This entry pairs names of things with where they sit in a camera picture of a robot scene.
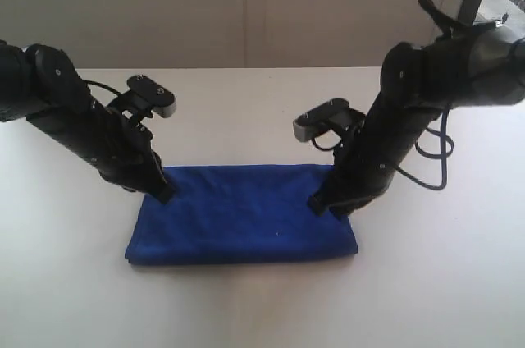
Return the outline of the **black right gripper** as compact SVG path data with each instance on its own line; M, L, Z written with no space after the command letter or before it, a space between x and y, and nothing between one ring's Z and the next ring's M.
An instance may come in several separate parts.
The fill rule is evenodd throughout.
M308 197L308 207L316 216L329 209L344 217L368 205L388 189L409 150L408 118L365 118L344 143L331 173Z

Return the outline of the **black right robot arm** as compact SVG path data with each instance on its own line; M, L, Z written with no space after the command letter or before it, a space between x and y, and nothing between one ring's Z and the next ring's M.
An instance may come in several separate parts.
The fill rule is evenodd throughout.
M350 215L383 195L421 134L454 108L512 106L524 100L524 39L486 23L426 47L399 43L382 64L380 91L367 113L332 104L313 109L314 136L341 142L332 170L308 198L320 215Z

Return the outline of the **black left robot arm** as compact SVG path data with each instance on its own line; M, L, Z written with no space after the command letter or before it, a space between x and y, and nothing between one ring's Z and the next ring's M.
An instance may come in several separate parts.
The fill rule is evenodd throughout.
M145 118L170 117L176 97L145 75L131 76L107 105L91 93L61 49L1 43L1 120L25 119L98 171L107 182L165 204L175 194L152 148Z

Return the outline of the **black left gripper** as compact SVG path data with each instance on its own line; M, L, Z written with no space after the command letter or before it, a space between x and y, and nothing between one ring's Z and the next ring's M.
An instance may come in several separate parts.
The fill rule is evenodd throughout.
M173 186L165 177L160 157L121 114L93 105L81 123L79 155L98 169L104 180L146 192L162 204L171 200Z

